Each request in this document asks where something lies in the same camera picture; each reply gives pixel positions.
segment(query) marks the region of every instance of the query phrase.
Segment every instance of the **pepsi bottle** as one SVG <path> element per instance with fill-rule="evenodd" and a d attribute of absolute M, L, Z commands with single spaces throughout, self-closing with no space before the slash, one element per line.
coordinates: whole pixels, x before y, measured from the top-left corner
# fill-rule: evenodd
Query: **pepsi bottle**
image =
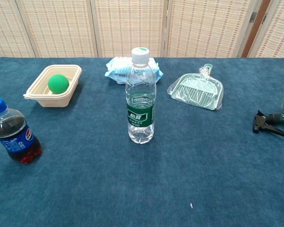
<path fill-rule="evenodd" d="M 24 115 L 8 108 L 1 98 L 0 142 L 13 160 L 25 164 L 32 162 L 42 152 L 39 140 L 27 125 Z"/>

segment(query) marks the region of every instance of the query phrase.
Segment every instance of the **door hinge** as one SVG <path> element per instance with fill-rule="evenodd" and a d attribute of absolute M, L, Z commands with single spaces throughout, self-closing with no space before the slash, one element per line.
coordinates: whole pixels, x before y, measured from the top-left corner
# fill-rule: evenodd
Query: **door hinge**
<path fill-rule="evenodd" d="M 255 21 L 256 15 L 257 15 L 257 12 L 253 12 L 253 13 L 251 14 L 251 17 L 250 17 L 250 19 L 249 19 L 249 22 L 250 22 L 250 23 L 253 23 L 253 22 Z"/>
<path fill-rule="evenodd" d="M 262 20 L 262 24 L 264 24 L 265 20 L 266 20 L 266 17 L 267 17 L 267 13 L 264 15 L 263 17 L 263 20 Z"/>

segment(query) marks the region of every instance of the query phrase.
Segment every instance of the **water bottle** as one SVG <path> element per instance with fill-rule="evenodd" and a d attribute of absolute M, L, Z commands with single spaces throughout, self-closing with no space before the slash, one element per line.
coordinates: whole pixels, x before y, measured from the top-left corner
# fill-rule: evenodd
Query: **water bottle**
<path fill-rule="evenodd" d="M 16 161 L 28 164 L 42 152 L 36 136 L 27 125 L 24 115 L 9 109 L 0 98 L 0 142 L 8 155 Z"/>
<path fill-rule="evenodd" d="M 147 143 L 154 134 L 156 80 L 148 64 L 150 51 L 132 50 L 133 65 L 126 78 L 128 134 L 135 143 Z"/>

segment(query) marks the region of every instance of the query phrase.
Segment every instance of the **white bottle cap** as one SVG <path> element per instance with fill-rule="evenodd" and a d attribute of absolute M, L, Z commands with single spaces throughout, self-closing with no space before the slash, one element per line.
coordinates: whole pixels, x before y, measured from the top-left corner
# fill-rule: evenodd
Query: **white bottle cap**
<path fill-rule="evenodd" d="M 132 62 L 134 64 L 147 64 L 150 60 L 150 50 L 144 47 L 132 49 Z"/>

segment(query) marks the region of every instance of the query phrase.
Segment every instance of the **ball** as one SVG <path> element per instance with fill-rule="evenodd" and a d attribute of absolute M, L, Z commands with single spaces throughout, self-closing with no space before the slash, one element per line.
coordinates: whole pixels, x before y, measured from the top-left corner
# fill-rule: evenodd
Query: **ball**
<path fill-rule="evenodd" d="M 54 93 L 54 94 L 61 94 L 65 92 L 70 85 L 68 79 L 61 74 L 56 74 L 50 77 L 48 80 L 48 88 Z"/>

